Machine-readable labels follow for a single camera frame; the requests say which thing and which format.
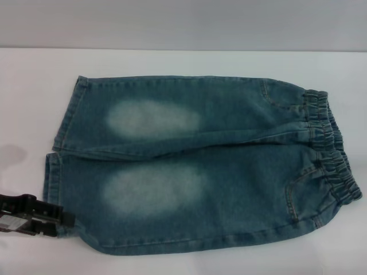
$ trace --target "elastic waistband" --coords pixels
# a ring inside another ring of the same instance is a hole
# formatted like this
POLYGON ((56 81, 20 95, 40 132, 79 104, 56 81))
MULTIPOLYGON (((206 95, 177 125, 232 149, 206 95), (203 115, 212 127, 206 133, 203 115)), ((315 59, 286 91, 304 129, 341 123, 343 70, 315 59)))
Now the elastic waistband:
POLYGON ((310 144, 318 151, 326 180, 341 204, 360 199, 362 192, 352 176, 344 152, 343 138, 329 107, 326 92, 305 93, 306 119, 310 125, 310 144))

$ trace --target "white table surface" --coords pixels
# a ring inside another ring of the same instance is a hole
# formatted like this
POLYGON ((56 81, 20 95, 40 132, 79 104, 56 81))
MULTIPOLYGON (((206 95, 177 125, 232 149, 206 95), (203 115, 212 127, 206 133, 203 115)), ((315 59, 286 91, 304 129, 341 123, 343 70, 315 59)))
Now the white table surface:
MULTIPOLYGON (((0 49, 0 194, 41 198, 44 160, 78 75, 269 77, 329 92, 353 175, 367 191, 367 53, 0 49)), ((366 274, 367 202, 288 241, 157 256, 109 256, 79 238, 0 234, 0 274, 366 274)))

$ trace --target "denim shorts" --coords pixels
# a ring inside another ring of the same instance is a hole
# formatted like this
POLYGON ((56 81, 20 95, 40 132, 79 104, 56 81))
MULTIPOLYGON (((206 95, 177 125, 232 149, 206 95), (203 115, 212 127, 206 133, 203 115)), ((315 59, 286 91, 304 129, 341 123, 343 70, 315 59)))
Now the denim shorts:
POLYGON ((44 200, 114 255, 295 238, 360 199, 327 93, 267 78, 79 77, 44 200))

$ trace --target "faded knee patch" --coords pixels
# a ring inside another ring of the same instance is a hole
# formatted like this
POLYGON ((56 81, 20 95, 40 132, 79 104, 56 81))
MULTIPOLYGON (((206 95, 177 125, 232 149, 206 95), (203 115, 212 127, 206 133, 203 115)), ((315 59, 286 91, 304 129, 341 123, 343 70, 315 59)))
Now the faded knee patch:
POLYGON ((111 108, 107 124, 124 138, 168 138, 197 131, 200 116, 173 103, 127 100, 111 108))
POLYGON ((205 185, 205 174, 188 164, 143 164, 113 175, 102 198, 122 216, 159 216, 197 202, 205 185))

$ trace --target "gray wall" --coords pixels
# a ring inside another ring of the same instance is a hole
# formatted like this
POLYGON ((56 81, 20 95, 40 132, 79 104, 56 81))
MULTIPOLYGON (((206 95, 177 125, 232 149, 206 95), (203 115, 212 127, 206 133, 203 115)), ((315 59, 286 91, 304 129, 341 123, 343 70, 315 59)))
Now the gray wall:
POLYGON ((0 46, 367 51, 367 0, 0 0, 0 46))

